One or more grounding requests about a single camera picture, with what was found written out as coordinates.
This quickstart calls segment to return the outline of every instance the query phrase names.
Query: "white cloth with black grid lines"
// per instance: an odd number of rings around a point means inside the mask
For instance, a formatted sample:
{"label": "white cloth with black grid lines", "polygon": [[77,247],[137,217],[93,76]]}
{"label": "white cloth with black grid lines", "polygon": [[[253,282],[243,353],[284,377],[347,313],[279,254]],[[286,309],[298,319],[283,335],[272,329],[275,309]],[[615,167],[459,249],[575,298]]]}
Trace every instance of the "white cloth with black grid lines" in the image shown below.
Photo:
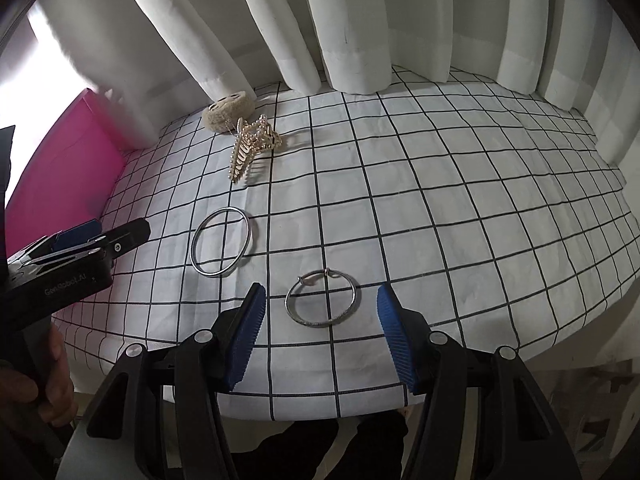
{"label": "white cloth with black grid lines", "polygon": [[[58,313],[72,357],[107,372],[128,344],[181,341],[260,282],[268,311],[244,380],[218,396],[221,412],[348,416],[421,400],[398,383],[382,336],[376,291],[385,280],[432,328],[528,358],[594,319],[636,277],[640,228],[623,177],[598,156],[578,112],[455,70],[434,84],[396,68],[379,95],[297,98],[283,84],[258,95],[257,113],[286,148],[262,154],[236,186],[227,177],[234,137],[201,127],[199,113],[130,155],[103,227],[146,217],[151,239],[117,260],[112,288]],[[205,278],[188,264],[190,239],[227,205],[253,218],[252,242],[229,277]],[[211,268],[244,241],[233,219],[202,234],[198,258]],[[325,266],[357,280],[360,306],[332,328],[300,326],[283,298],[297,276]],[[350,291],[343,280],[330,286],[335,315]],[[307,319],[327,316],[322,287],[296,300]]]}

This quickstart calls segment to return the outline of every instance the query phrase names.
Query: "beige plush hair tie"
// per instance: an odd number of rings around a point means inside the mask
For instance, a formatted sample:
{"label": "beige plush hair tie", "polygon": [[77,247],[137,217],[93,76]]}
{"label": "beige plush hair tie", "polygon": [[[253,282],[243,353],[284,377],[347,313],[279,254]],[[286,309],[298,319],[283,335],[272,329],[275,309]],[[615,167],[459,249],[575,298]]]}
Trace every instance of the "beige plush hair tie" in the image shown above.
{"label": "beige plush hair tie", "polygon": [[236,127],[238,119],[248,119],[254,112],[255,104],[246,92],[236,92],[205,108],[202,121],[209,130],[229,132]]}

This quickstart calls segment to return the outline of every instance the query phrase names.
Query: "human hand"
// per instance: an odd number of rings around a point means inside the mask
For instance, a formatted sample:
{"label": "human hand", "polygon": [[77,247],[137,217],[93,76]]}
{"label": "human hand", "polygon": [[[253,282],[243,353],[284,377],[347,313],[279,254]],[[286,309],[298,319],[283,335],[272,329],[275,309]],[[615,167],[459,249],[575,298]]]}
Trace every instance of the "human hand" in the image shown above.
{"label": "human hand", "polygon": [[[45,387],[47,400],[38,406],[38,414],[44,422],[60,427],[73,420],[78,404],[74,401],[74,384],[69,375],[64,338],[54,324],[49,331],[49,351],[54,365]],[[13,403],[26,404],[37,397],[38,386],[33,380],[10,368],[0,368],[0,413],[6,414]]]}

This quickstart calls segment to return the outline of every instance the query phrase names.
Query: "screw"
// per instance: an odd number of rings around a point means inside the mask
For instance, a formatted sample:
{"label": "screw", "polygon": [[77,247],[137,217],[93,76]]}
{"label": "screw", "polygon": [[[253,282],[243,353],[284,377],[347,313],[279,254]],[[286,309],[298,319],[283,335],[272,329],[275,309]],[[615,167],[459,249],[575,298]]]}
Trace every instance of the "screw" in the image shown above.
{"label": "screw", "polygon": [[193,336],[193,338],[196,340],[196,343],[208,343],[211,341],[211,338],[213,338],[213,334],[211,333],[211,330],[200,330],[199,332],[196,332],[196,335]]}
{"label": "screw", "polygon": [[507,359],[507,361],[513,361],[516,358],[516,351],[510,346],[501,347],[498,353],[503,359]]}
{"label": "screw", "polygon": [[431,341],[434,345],[446,345],[449,337],[444,332],[431,332],[429,336],[429,341]]}
{"label": "screw", "polygon": [[133,345],[129,345],[125,350],[125,354],[128,357],[137,357],[142,354],[142,345],[138,343],[133,343]]}

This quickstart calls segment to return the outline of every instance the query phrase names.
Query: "black handle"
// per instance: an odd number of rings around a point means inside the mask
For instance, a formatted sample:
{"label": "black handle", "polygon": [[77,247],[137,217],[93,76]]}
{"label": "black handle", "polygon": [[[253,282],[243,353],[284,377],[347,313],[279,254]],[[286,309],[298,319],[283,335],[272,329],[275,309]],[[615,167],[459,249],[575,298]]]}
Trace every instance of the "black handle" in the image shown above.
{"label": "black handle", "polygon": [[62,457],[65,444],[60,440],[57,431],[43,422],[38,414],[38,405],[46,400],[45,387],[47,378],[54,365],[49,349],[49,331],[51,320],[47,317],[9,335],[2,337],[0,343],[0,359],[11,367],[33,379],[38,385],[38,398],[30,404],[14,404],[13,409],[22,423],[23,433],[30,440],[42,443],[47,452],[54,458]]}

